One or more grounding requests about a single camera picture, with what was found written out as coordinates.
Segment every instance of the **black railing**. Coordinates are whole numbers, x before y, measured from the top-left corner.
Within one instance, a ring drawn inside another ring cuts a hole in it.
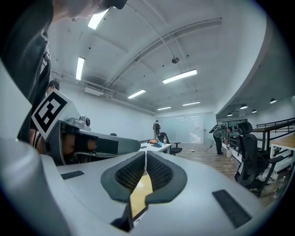
[[[242,154],[241,147],[240,147],[240,141],[239,141],[238,137],[234,138],[233,136],[228,135],[228,141],[229,141],[230,147],[238,153],[238,156],[240,154]]]
[[[269,151],[270,140],[274,140],[295,132],[295,118],[280,120],[280,121],[270,122],[265,124],[258,124],[256,125],[256,127],[257,128],[253,129],[252,132],[262,133],[262,138],[257,138],[257,140],[262,141],[262,150],[264,150],[266,147],[266,150]],[[285,132],[285,134],[270,138],[270,133],[272,132]],[[239,156],[239,154],[241,154],[239,138],[233,137],[232,135],[228,135],[227,138],[228,138],[230,147],[234,149],[235,151],[237,151]]]
[[[295,131],[295,118],[279,120],[279,121],[269,122],[265,124],[257,124],[256,127],[257,128],[253,129],[252,132],[262,133],[262,140],[261,138],[257,140],[262,141],[262,150],[265,150],[265,147],[266,147],[266,150],[269,151],[270,140],[283,137]],[[276,132],[276,133],[285,132],[285,134],[270,138],[270,133],[273,133],[273,132]]]

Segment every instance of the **white wall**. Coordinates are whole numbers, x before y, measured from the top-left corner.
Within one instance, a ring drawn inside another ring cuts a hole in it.
[[[278,101],[264,111],[258,113],[254,119],[251,119],[251,124],[256,128],[257,124],[275,122],[278,120],[285,120],[295,117],[295,105],[292,103],[291,98],[288,97],[282,101]]]
[[[215,113],[226,107],[249,82],[271,39],[271,29],[266,30],[266,13],[254,1],[226,0],[221,9],[228,14],[222,19],[220,44],[224,47],[217,74],[222,83],[216,91]]]
[[[91,131],[120,137],[147,140],[153,138],[153,115],[136,111],[116,102],[84,92],[83,87],[60,83],[60,92],[70,98],[81,115],[91,121]]]

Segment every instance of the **white bottle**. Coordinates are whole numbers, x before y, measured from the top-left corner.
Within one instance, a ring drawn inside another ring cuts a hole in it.
[[[286,176],[283,177],[283,179],[281,180],[280,184],[278,185],[277,191],[274,194],[273,198],[278,198],[282,193],[282,187],[284,186],[284,181],[285,181]]]

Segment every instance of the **ceiling beam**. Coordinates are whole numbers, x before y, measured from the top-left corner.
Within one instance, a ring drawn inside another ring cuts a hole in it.
[[[165,40],[165,42],[168,42],[170,40],[174,40],[177,37],[184,36],[196,30],[200,30],[200,29],[204,29],[208,27],[214,27],[214,26],[221,26],[221,23],[222,23],[221,18],[212,18],[209,20],[195,22],[169,32],[168,34],[163,36],[163,39]],[[130,68],[132,68],[137,62],[141,61],[145,56],[149,55],[153,50],[157,49],[158,47],[162,45],[163,45],[162,40],[157,39],[156,41],[148,45],[146,48],[141,50],[131,60],[129,60],[129,62],[125,66],[123,66],[113,78],[107,81],[106,87],[110,88],[112,85],[114,85],[117,82],[117,80],[119,80],[126,72],[128,72]]]

